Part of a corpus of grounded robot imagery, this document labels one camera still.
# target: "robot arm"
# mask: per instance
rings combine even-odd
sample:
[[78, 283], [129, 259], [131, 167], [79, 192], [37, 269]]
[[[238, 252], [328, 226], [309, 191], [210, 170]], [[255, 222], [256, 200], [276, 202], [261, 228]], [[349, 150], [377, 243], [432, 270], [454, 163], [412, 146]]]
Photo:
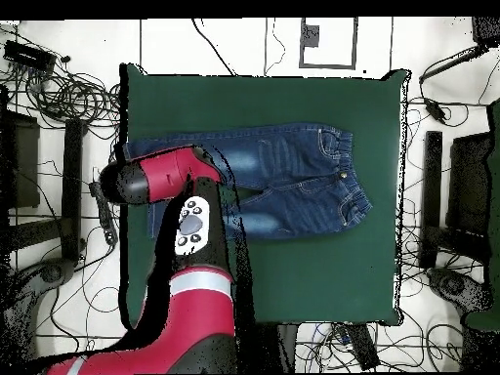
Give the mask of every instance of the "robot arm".
[[[170, 297], [168, 317], [149, 346], [75, 357], [54, 365], [48, 374], [236, 373], [221, 175], [210, 157], [197, 147], [163, 151], [122, 167], [110, 164], [100, 181], [104, 196], [115, 203], [143, 204], [184, 195], [181, 208], [165, 213], [179, 218], [174, 243], [166, 243], [175, 251], [163, 252], [174, 258], [170, 292], [165, 292]], [[158, 241], [156, 256], [164, 248]]]

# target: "blue jeans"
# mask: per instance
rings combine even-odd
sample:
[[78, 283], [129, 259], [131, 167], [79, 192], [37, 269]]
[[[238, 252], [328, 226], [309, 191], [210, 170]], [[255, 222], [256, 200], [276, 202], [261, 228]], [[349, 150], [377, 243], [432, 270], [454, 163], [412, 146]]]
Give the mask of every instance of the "blue jeans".
[[[227, 183], [258, 191], [225, 209], [227, 237], [240, 229], [249, 240], [291, 239], [345, 231], [358, 225], [371, 204], [357, 181], [353, 134], [311, 123], [221, 132], [166, 134], [128, 142], [127, 159], [176, 146], [202, 146]], [[149, 206], [149, 234], [158, 235], [166, 202]]]

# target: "connector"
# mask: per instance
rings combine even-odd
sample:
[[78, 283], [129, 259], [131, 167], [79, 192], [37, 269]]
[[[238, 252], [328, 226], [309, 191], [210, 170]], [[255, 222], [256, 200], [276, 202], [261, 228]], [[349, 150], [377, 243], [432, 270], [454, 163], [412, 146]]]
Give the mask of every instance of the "connector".
[[426, 111], [433, 117], [433, 119], [443, 122], [444, 111], [439, 107], [437, 102], [424, 98], [424, 104], [426, 106]]

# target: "jeans pocket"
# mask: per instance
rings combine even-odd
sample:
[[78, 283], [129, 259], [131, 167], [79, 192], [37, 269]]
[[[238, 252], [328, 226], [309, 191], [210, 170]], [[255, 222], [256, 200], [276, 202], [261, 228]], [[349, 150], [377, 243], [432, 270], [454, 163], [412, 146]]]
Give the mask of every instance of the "jeans pocket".
[[317, 146], [325, 157], [340, 157], [339, 143], [339, 137], [335, 132], [324, 129], [319, 129], [317, 131]]
[[299, 190], [305, 194], [312, 194], [334, 186], [336, 179], [333, 177], [319, 177], [299, 183]]
[[359, 209], [354, 202], [355, 193], [349, 194], [344, 201], [339, 205], [339, 216], [342, 220], [344, 228], [349, 228], [359, 223], [358, 212]]

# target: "green mat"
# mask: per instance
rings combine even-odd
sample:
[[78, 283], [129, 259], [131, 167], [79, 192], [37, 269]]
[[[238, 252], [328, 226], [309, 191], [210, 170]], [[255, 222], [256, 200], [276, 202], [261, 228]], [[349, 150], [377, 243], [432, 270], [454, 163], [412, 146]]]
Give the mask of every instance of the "green mat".
[[[354, 167], [373, 209], [341, 234], [249, 243], [258, 322], [395, 323], [400, 100], [408, 72], [387, 80], [143, 75], [128, 66], [128, 139], [288, 122], [354, 133]], [[128, 308], [141, 310], [154, 241], [147, 207], [129, 207]]]

